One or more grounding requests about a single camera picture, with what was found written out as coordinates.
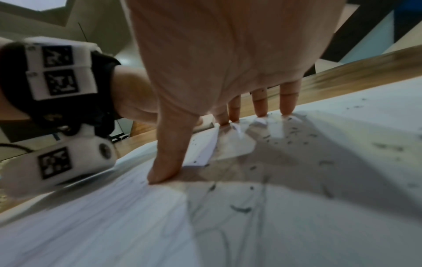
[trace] screw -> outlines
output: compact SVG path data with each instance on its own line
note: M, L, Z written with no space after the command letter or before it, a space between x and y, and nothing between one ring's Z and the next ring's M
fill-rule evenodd
M106 144L100 144L99 149L100 149L100 154L105 159L110 159L111 158L111 150L110 150L110 148Z

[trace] marble-patterned surface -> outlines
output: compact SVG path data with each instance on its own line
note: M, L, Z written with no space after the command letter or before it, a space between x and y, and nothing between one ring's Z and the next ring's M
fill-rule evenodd
M207 130L160 185L147 144L0 214L0 267L422 266L421 88Z

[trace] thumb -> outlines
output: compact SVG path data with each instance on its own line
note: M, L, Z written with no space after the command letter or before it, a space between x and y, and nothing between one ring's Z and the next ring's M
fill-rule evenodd
M149 183L176 175L182 167L199 115L160 101L157 126L157 157L148 174Z

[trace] wrist-mounted device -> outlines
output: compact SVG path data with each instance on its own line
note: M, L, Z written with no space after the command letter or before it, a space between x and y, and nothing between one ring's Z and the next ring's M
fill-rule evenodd
M0 87L8 101L63 142L18 157L2 170L11 196L49 192L114 166L110 83L120 65L96 44L35 37L0 50Z

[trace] black cable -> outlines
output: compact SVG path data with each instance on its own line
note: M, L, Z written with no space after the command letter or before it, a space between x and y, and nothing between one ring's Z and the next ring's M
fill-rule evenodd
M34 152L35 150L32 150L28 147L25 146L21 146L21 145L16 145L16 144L6 144L6 143L0 143L0 147L11 147L11 148L17 148L17 149L21 149L23 151L25 151L26 153L31 153Z

